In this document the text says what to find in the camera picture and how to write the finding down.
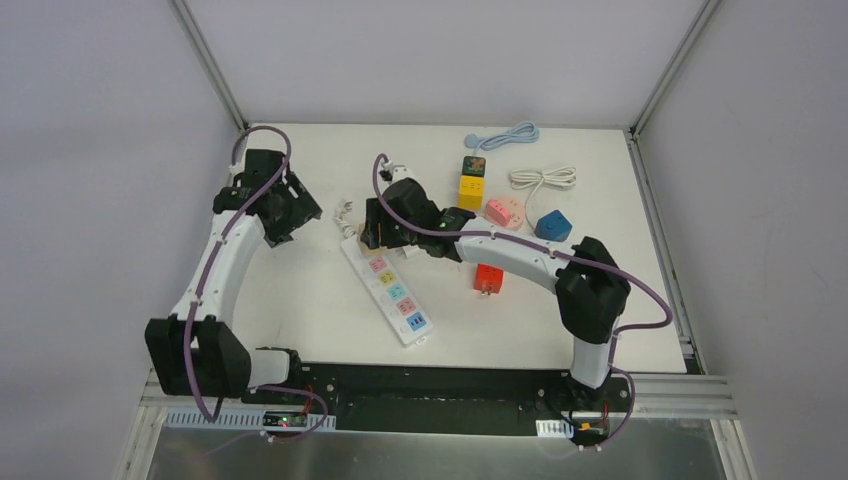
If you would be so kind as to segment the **beige cube socket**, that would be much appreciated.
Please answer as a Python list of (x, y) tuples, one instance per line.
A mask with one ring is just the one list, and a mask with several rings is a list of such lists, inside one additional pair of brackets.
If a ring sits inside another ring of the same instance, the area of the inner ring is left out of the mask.
[(375, 237), (365, 223), (358, 226), (357, 241), (362, 255), (366, 258), (382, 255), (385, 248), (379, 245), (379, 237)]

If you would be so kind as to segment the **blue cube socket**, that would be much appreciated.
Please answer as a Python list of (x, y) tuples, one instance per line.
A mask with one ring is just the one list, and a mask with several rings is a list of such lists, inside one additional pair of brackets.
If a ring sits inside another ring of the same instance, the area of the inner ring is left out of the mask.
[(572, 223), (558, 209), (543, 215), (534, 227), (536, 237), (554, 242), (564, 242), (573, 230)]

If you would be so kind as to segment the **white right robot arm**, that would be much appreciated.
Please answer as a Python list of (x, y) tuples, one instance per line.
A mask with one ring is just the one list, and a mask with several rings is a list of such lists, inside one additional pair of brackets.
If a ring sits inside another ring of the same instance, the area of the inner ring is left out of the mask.
[(417, 246), (434, 258), (495, 267), (550, 291), (573, 338), (569, 400), (583, 410), (605, 400), (613, 328), (631, 286), (601, 241), (585, 237), (565, 252), (470, 210), (440, 209), (412, 178), (392, 183), (367, 199), (365, 208), (361, 241), (370, 249)]

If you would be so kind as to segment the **white multicolour power strip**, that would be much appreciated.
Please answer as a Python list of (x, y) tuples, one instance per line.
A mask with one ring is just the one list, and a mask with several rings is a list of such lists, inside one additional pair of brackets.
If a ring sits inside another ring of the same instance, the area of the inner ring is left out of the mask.
[(385, 253), (365, 254), (357, 238), (340, 248), (404, 347), (422, 344), (434, 330), (430, 316)]

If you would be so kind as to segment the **orange-red cube socket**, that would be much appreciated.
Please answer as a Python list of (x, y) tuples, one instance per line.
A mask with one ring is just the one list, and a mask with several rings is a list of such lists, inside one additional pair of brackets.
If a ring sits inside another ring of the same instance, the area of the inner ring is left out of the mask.
[(478, 264), (473, 289), (485, 295), (498, 294), (503, 286), (504, 271), (486, 264)]

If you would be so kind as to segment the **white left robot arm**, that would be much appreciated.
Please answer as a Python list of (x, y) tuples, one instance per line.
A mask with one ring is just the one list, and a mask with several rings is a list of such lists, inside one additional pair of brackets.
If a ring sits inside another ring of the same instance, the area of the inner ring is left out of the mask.
[(305, 378), (291, 368), (292, 351), (239, 339), (234, 311), (260, 245), (292, 241), (322, 210), (285, 153), (249, 149), (241, 165), (213, 200), (211, 235), (188, 289), (167, 317), (148, 322), (145, 343), (167, 395), (240, 398), (266, 385), (279, 403), (293, 404)]

